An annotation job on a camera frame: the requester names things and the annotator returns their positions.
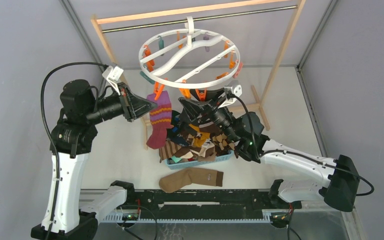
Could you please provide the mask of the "purple striped sock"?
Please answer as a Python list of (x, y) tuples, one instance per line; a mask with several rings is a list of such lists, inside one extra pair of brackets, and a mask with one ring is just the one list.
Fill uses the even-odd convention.
[(171, 129), (172, 121), (172, 103), (169, 93), (163, 90), (159, 98), (155, 100), (156, 94), (149, 94), (146, 99), (157, 104), (157, 107), (149, 112), (149, 120), (152, 127), (152, 133), (148, 138), (146, 145), (152, 149), (159, 149), (165, 145), (167, 139), (167, 129)]

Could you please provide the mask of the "orange clothespin clip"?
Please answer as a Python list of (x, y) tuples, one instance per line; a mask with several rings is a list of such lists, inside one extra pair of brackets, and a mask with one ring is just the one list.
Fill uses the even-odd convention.
[(155, 95), (155, 97), (154, 97), (155, 101), (157, 101), (160, 98), (162, 92), (164, 91), (164, 87), (165, 87), (165, 85), (162, 83), (159, 83), (157, 81), (154, 83), (153, 93)]

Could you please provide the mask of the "white round clip hanger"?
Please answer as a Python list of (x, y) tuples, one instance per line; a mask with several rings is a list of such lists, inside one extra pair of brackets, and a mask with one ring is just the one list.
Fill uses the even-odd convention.
[[(138, 51), (141, 73), (153, 84), (159, 82), (178, 89), (205, 89), (235, 78), (243, 66), (237, 45), (221, 33), (197, 28), (197, 21), (191, 16), (186, 20), (184, 27), (161, 32), (142, 44)], [(159, 50), (158, 36), (164, 40), (164, 49)], [(227, 59), (227, 71), (221, 76), (189, 81), (223, 59)], [(194, 66), (188, 72), (169, 79), (168, 75), (187, 60), (194, 61)]]

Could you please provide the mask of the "tan brown sock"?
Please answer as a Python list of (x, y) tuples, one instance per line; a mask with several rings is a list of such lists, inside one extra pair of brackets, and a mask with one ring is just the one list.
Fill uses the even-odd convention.
[(223, 179), (224, 172), (222, 171), (201, 167), (189, 167), (162, 177), (158, 184), (162, 191), (170, 194), (192, 184), (222, 187)]

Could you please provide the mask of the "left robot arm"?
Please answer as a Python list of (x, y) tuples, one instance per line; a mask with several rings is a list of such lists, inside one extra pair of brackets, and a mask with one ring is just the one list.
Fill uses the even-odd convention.
[(128, 182), (115, 181), (91, 203), (80, 206), (83, 175), (97, 125), (123, 116), (132, 122), (154, 110), (156, 103), (140, 97), (123, 82), (106, 97), (94, 96), (87, 80), (68, 82), (62, 90), (62, 109), (48, 130), (52, 152), (49, 200), (42, 222), (31, 229), (37, 240), (91, 240), (99, 224), (117, 207), (133, 207), (137, 196)]

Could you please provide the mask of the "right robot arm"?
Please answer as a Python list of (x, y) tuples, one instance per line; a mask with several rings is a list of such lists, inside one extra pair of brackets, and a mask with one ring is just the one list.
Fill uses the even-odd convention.
[(321, 157), (287, 147), (263, 134), (264, 126), (253, 111), (246, 110), (235, 117), (221, 99), (206, 102), (180, 97), (183, 119), (193, 125), (213, 123), (229, 141), (234, 151), (245, 161), (278, 166), (313, 180), (310, 186), (287, 187), (285, 180), (273, 183), (275, 191), (269, 194), (269, 203), (282, 208), (287, 203), (321, 198), (328, 206), (342, 212), (351, 212), (355, 205), (362, 177), (353, 160), (346, 155), (337, 158)]

